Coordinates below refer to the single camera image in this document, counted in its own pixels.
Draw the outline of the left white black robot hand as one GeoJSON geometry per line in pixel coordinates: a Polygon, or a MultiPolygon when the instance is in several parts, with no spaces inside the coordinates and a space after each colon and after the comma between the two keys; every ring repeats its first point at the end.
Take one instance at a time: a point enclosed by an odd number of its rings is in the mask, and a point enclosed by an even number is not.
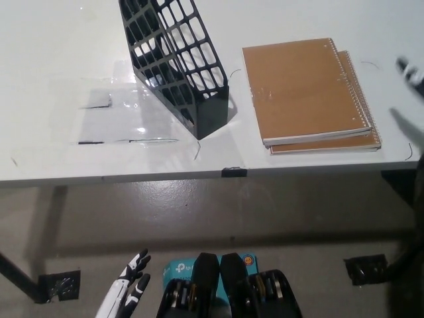
{"type": "Polygon", "coordinates": [[[95,318],[131,317],[150,281],[142,271],[151,256],[145,248],[136,254],[111,284],[95,318]]]}

